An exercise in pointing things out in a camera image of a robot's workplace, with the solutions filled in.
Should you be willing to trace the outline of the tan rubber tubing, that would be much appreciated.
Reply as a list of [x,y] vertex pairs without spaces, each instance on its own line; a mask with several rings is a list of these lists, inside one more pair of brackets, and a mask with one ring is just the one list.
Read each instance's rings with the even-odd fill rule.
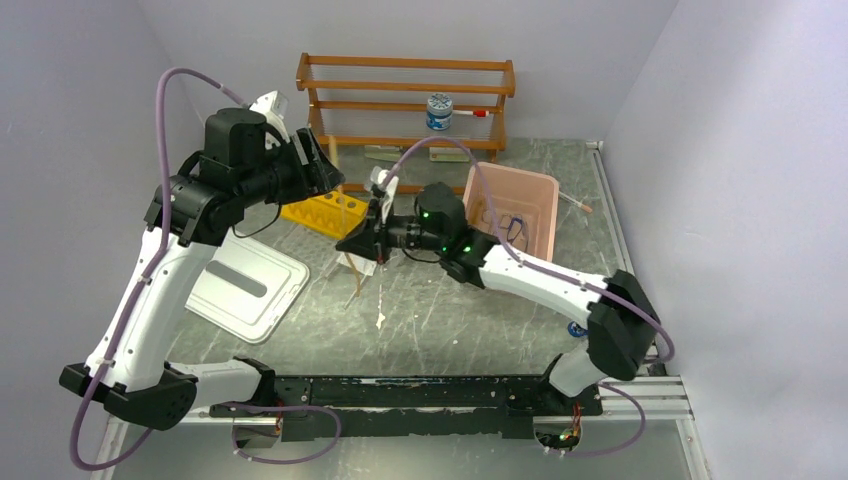
[[[330,159],[331,164],[337,170],[341,170],[339,154],[338,154],[338,144],[337,144],[336,138],[332,135],[329,136],[328,149],[329,149],[329,159]],[[340,211],[340,213],[339,213],[339,239],[344,239],[346,234],[348,233],[348,230],[347,230],[347,219],[346,219],[347,207],[346,207],[346,200],[345,200],[345,195],[344,195],[342,184],[339,184],[337,186],[336,192],[337,192],[337,198],[340,201],[340,203],[339,203],[339,211]],[[355,265],[352,256],[349,253],[344,253],[344,257],[345,257],[347,264],[350,267],[350,269],[352,270],[352,273],[354,275],[354,279],[355,279],[354,297],[359,297],[362,293],[363,276],[362,276],[361,272],[358,270],[357,266]]]

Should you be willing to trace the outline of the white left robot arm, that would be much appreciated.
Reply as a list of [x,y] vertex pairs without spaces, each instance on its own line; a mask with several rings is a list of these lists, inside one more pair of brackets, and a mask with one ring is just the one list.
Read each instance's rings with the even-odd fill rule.
[[343,181],[309,128],[284,136],[266,116],[245,108],[210,116],[203,147],[168,187],[155,191],[120,311],[89,358],[63,369],[61,386],[121,420],[159,431],[193,409],[228,402],[254,416],[271,411],[277,402],[272,368],[246,357],[171,362],[175,328],[199,276],[249,207],[319,197]]

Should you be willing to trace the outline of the blue safety glasses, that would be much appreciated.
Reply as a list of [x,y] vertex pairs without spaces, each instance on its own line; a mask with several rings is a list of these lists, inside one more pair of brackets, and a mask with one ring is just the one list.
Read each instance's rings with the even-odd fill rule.
[[520,214],[506,213],[500,216],[498,231],[514,248],[525,250],[529,246],[529,227]]

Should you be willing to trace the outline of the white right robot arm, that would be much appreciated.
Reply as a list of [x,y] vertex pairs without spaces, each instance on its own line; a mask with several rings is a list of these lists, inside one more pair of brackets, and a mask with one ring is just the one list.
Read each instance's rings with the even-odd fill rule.
[[562,414],[587,387],[637,376],[659,325],[638,280],[574,271],[527,253],[470,225],[465,205],[443,183],[426,186],[410,215],[397,215],[376,190],[365,217],[336,244],[339,252],[385,263],[392,250],[424,250],[458,283],[517,295],[565,315],[585,335],[581,347],[557,357],[539,391],[542,406]]

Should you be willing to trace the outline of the metal crucible tongs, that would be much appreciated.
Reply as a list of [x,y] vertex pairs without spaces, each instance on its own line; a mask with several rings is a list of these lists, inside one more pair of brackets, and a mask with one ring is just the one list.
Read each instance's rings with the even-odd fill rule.
[[480,215],[478,226],[481,230],[497,231],[500,228],[501,218],[502,215],[497,211],[485,209]]

